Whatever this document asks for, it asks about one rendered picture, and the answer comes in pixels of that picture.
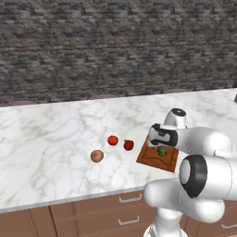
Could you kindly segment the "brown stool seat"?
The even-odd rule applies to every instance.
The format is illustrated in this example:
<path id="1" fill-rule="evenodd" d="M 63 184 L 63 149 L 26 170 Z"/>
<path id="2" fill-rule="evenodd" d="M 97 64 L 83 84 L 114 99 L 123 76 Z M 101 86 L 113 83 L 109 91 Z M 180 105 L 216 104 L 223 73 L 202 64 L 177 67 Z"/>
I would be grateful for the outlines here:
<path id="1" fill-rule="evenodd" d="M 164 91 L 164 94 L 188 93 L 188 92 L 190 92 L 190 91 L 191 91 L 191 90 L 186 90 L 186 89 L 177 88 L 177 89 L 169 89 L 169 90 L 166 90 L 166 91 Z"/>
<path id="2" fill-rule="evenodd" d="M 89 100 L 109 99 L 109 98 L 117 98 L 117 96 L 114 94 L 99 94 L 91 96 Z"/>
<path id="3" fill-rule="evenodd" d="M 36 102 L 23 100 L 23 101 L 13 101 L 6 104 L 3 104 L 3 106 L 29 106 L 29 105 L 37 105 Z"/>

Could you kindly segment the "brown cupboard door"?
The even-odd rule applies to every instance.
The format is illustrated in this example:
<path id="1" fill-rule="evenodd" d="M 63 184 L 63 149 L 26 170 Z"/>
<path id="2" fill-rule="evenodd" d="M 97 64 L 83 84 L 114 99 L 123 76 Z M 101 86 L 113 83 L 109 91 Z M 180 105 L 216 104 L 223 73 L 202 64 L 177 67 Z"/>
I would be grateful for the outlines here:
<path id="1" fill-rule="evenodd" d="M 30 211 L 0 214 L 0 237 L 39 237 Z"/>

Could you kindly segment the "red bell pepper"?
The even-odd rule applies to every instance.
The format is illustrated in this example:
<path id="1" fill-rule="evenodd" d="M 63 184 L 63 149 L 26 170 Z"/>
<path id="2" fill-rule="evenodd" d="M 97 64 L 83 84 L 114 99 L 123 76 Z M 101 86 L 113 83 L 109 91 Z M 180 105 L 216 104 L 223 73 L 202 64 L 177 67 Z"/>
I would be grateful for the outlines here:
<path id="1" fill-rule="evenodd" d="M 123 147 L 124 147 L 124 149 L 127 150 L 127 151 L 132 150 L 133 147 L 134 147 L 134 141 L 132 141 L 132 140 L 125 140 Z"/>

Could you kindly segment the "brown drawer front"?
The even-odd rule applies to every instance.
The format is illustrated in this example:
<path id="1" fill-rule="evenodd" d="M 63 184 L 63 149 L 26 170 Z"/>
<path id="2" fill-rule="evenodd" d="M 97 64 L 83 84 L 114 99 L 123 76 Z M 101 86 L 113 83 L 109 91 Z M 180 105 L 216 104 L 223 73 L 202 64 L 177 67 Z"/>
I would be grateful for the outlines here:
<path id="1" fill-rule="evenodd" d="M 125 231 L 126 229 L 143 230 L 154 220 L 156 208 L 146 205 L 136 205 L 123 207 L 121 209 L 102 211 L 98 214 L 91 214 L 82 218 L 77 218 L 79 237 L 95 237 L 99 233 L 109 233 L 110 231 Z M 134 220 L 140 217 L 140 221 L 135 224 L 120 226 L 118 220 Z"/>
<path id="2" fill-rule="evenodd" d="M 225 202 L 225 214 L 222 219 L 216 223 L 208 224 L 187 218 L 185 232 L 189 237 L 237 237 L 237 228 L 224 230 L 221 228 L 223 223 L 226 226 L 237 224 L 237 201 Z"/>
<path id="3" fill-rule="evenodd" d="M 94 212 L 94 211 L 101 211 L 101 210 L 109 209 L 109 208 L 140 204 L 144 202 L 143 197 L 142 197 L 142 200 L 137 201 L 137 202 L 131 202 L 131 203 L 126 203 L 126 204 L 122 204 L 119 202 L 119 197 L 121 197 L 122 199 L 130 199 L 133 197 L 138 197 L 140 193 L 143 194 L 142 191 L 136 191 L 136 192 L 119 193 L 119 194 L 114 194 L 114 195 L 109 195 L 109 196 L 104 196 L 104 197 L 96 197 L 92 199 L 73 202 L 71 204 L 72 213 L 73 215 L 79 215 L 79 214 L 84 214 L 84 213 L 89 213 L 89 212 Z"/>

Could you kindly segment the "brown wooden cutting board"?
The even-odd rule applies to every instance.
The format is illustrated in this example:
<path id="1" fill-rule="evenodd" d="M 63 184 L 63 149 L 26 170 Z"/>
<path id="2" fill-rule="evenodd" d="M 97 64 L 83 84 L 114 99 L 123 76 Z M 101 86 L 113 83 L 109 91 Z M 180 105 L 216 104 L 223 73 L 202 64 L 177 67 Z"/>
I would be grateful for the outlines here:
<path id="1" fill-rule="evenodd" d="M 174 172 L 178 160 L 179 150 L 170 146 L 166 146 L 166 150 L 167 154 L 165 156 L 160 156 L 157 152 L 157 147 L 149 147 L 146 139 L 136 162 L 149 167 Z"/>

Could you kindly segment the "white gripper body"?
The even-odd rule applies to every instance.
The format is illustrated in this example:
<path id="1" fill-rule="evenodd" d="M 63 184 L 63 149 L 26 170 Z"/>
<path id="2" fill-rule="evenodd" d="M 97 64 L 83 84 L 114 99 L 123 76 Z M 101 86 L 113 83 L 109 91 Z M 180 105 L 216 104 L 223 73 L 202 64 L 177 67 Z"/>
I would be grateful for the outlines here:
<path id="1" fill-rule="evenodd" d="M 162 143 L 175 147 L 178 143 L 178 133 L 175 130 L 162 129 L 160 124 L 155 123 L 148 132 L 148 140 L 152 145 Z"/>

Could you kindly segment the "brown onion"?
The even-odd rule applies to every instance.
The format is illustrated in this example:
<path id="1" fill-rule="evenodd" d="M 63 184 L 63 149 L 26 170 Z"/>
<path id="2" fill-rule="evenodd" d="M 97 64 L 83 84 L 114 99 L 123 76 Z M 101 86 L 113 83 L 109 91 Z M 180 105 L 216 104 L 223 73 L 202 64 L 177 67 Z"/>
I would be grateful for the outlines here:
<path id="1" fill-rule="evenodd" d="M 94 163 L 99 163 L 104 158 L 104 153 L 101 150 L 93 150 L 91 152 L 91 160 Z"/>

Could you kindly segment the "brown cupboard panel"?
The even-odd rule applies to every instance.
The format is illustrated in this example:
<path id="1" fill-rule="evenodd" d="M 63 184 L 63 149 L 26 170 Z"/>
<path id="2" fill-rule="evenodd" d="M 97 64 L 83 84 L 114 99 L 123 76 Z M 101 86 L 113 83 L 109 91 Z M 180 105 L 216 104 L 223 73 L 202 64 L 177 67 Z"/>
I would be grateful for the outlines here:
<path id="1" fill-rule="evenodd" d="M 52 205 L 50 210 L 53 215 L 53 221 L 56 226 L 58 237 L 77 237 L 77 232 L 74 225 L 70 203 Z"/>
<path id="2" fill-rule="evenodd" d="M 39 237 L 57 237 L 48 206 L 32 208 L 30 213 Z"/>

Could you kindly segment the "red tomato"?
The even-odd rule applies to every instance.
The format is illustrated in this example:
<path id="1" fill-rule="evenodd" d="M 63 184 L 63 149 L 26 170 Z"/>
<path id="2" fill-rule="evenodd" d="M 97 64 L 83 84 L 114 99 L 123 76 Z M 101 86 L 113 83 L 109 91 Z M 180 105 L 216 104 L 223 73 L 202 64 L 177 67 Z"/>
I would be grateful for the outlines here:
<path id="1" fill-rule="evenodd" d="M 115 135 L 110 135 L 108 138 L 107 138 L 107 142 L 110 144 L 110 145 L 117 145 L 118 142 L 119 142 L 119 138 Z"/>

